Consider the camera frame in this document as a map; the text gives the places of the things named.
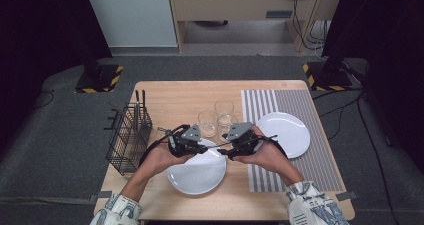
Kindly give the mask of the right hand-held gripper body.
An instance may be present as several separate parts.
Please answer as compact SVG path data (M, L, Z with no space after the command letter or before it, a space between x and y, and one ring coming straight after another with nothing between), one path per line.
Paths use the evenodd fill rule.
M232 143L234 152L239 156L253 155L260 144L261 135L255 133L251 122L234 123L228 134L227 140Z

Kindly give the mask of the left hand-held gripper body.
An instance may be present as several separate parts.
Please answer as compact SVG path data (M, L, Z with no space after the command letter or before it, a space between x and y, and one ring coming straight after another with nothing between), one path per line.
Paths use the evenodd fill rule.
M168 148L175 157L202 153L199 128L183 124L168 132Z

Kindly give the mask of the clear drinking glass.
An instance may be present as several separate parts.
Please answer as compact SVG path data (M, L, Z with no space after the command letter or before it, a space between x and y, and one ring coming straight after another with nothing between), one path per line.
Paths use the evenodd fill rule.
M217 116L214 111L201 111L198 114L198 126L201 135L206 138L210 138L217 133Z
M232 114L220 115L218 118L218 135L221 141L226 142L226 135L231 126L237 123L238 119Z
M231 115L234 110L234 104L229 100L219 100L214 105L215 112L218 115L218 121L221 124L227 124L231 122Z

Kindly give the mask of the white round plate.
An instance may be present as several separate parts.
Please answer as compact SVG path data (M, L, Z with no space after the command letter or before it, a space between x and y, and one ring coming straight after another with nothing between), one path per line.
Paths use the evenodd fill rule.
M310 146L308 128L291 114L272 112L261 117L256 125L265 136L272 137L280 144L289 159L303 155Z
M208 147L205 153L166 169L170 184L183 194L201 195L212 191L226 173L226 158L214 148L215 143L203 139L200 144Z

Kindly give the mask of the black wire cutlery basket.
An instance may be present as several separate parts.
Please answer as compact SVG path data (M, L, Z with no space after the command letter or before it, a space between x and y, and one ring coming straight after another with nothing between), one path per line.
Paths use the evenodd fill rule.
M123 122L115 112L109 130L109 150L106 155L108 162L121 174L134 173L139 166L141 157L147 150L153 123L147 108L140 103L139 131L134 129L134 106L135 103L126 103L122 109L131 122Z

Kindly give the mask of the person's right hand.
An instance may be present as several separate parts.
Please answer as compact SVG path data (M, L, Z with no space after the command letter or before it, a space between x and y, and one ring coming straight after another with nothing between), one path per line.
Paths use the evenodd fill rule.
M265 141L260 148L249 156L236 156L235 161L254 164L277 173L286 186L302 181L303 177L296 167L272 143Z

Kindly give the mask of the person's left hand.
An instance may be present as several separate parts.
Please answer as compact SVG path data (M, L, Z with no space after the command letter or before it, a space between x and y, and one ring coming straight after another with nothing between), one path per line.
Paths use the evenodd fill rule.
M184 155L182 157L175 157L165 144L160 144L152 149L145 161L143 162L143 169L149 178L163 172L168 167L173 165L184 164L192 155Z

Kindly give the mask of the steel utensil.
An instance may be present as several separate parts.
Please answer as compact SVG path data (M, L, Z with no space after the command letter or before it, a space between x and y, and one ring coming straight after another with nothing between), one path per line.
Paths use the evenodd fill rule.
M139 92L138 90L135 90L135 96L136 96L136 102L134 106L134 129L135 132L138 133L139 131L139 112L140 112L140 103L139 103Z

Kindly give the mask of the grey white striped placemat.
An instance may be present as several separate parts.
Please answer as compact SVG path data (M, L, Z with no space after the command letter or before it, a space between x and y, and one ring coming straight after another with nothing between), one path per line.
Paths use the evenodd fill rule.
M342 191L337 164L334 162L327 138L323 132L311 96L306 90L243 90L241 92L243 120L256 125L258 120L272 112L291 114L308 128L311 142L308 150L297 158L289 159L322 191Z

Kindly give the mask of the striped black stand base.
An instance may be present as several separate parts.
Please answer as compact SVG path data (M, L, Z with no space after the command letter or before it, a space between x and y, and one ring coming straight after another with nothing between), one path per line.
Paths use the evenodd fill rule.
M352 88L348 74L339 67L325 62L307 62L302 68L314 91L342 91Z
M94 73L84 71L76 86L76 93L98 93L111 92L114 90L123 66L121 65L100 65Z

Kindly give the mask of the grey tape piece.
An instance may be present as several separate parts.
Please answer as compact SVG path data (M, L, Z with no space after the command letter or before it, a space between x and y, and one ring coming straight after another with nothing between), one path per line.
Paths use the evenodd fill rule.
M336 195L336 198L339 201L353 200L353 199L356 199L357 197L358 197L358 195L354 191L352 191L352 192L346 191L346 192L339 193L339 194Z
M109 198L112 194L112 191L99 191L97 194L93 194L89 196L90 202L97 202L99 198Z

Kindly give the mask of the light wooden desk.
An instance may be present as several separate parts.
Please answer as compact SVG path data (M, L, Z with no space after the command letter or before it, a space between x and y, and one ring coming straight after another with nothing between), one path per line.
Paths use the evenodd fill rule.
M306 48L315 21L330 21L339 0L170 0L177 44L183 47L189 21L284 19L297 51Z

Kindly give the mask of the white panel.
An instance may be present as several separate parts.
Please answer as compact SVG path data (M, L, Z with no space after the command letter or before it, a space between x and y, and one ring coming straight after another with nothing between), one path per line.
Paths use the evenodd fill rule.
M170 0L90 0L114 48L176 47Z

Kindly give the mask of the grey floor tape strip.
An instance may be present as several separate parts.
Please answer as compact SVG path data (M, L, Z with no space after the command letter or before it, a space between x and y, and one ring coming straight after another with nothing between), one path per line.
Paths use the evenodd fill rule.
M55 198L55 197L0 197L0 203L42 203L42 204L64 204L64 205L94 205L96 201L77 198Z

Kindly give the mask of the black curtain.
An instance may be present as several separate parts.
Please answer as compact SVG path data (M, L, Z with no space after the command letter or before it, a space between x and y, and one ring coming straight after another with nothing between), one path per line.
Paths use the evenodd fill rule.
M365 89L388 143L424 174L424 0L339 0L323 54L368 62Z
M111 55L90 0L60 0L99 59ZM81 64L52 0L0 0L0 153L33 107L44 80Z

